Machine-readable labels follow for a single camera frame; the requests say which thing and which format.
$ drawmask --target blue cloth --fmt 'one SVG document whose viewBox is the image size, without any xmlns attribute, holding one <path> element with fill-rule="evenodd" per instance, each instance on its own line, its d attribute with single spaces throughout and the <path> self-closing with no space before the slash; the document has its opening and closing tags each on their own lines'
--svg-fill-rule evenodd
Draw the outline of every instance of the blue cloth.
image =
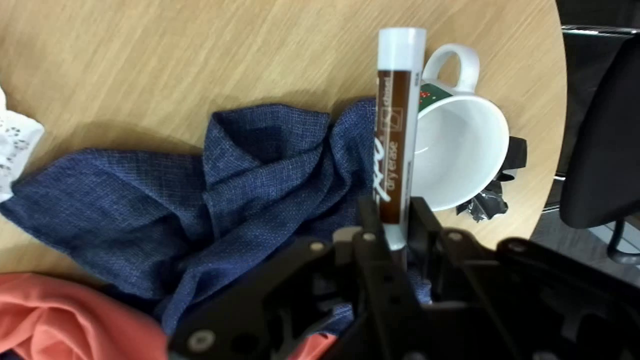
<svg viewBox="0 0 640 360">
<path fill-rule="evenodd" d="M 374 99 L 328 114 L 215 112 L 202 155 L 85 149 L 14 186 L 0 211 L 172 333 L 193 304 L 298 235 L 330 239 L 372 184 Z"/>
</svg>

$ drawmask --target wooden table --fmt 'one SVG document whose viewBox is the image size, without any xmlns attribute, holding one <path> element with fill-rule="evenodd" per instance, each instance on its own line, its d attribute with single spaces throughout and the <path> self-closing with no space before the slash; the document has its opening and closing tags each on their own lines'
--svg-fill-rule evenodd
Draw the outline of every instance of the wooden table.
<svg viewBox="0 0 640 360">
<path fill-rule="evenodd" d="M 427 49 L 476 47 L 477 91 L 527 140 L 527 168 L 506 186 L 506 215 L 474 223 L 446 211 L 440 220 L 485 246 L 530 235 L 564 130 L 554 0 L 1 0 L 0 85 L 12 110 L 47 130 L 32 170 L 80 147 L 195 152 L 213 110 L 287 102 L 333 112 L 374 93 L 383 26 L 427 27 Z M 0 235 L 0 272 L 83 277 L 4 217 Z"/>
</svg>

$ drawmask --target wrinkled fabric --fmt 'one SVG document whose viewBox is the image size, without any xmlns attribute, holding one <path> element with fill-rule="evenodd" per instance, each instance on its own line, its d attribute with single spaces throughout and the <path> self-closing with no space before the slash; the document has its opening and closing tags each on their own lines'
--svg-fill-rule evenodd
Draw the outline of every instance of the wrinkled fabric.
<svg viewBox="0 0 640 360">
<path fill-rule="evenodd" d="M 148 316 L 91 287 L 36 274 L 0 274 L 0 351 L 23 360 L 158 360 L 165 335 Z"/>
<path fill-rule="evenodd" d="M 85 149 L 14 186 L 0 211 L 126 296 L 165 331 L 295 235 L 330 238 L 370 193 L 374 99 L 328 114 L 215 112 L 202 155 Z"/>
</svg>

